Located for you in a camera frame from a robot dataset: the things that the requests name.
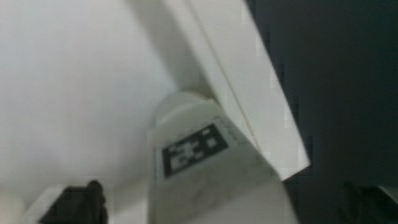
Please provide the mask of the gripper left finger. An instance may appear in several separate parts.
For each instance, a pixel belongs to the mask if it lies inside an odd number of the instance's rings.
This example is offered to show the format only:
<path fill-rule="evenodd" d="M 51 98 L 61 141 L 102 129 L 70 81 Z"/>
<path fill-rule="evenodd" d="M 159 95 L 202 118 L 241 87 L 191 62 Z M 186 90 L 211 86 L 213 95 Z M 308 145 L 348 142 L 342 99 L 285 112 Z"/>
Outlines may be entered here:
<path fill-rule="evenodd" d="M 40 194 L 22 215 L 22 224 L 108 224 L 104 189 L 97 180 L 54 186 Z"/>

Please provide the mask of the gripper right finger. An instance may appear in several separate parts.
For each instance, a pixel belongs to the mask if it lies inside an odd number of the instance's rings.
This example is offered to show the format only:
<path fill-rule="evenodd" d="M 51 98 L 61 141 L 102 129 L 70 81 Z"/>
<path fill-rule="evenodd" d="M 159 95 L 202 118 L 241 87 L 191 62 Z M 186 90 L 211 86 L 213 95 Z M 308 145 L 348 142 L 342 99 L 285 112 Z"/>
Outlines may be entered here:
<path fill-rule="evenodd" d="M 398 224 L 398 187 L 342 185 L 342 224 Z"/>

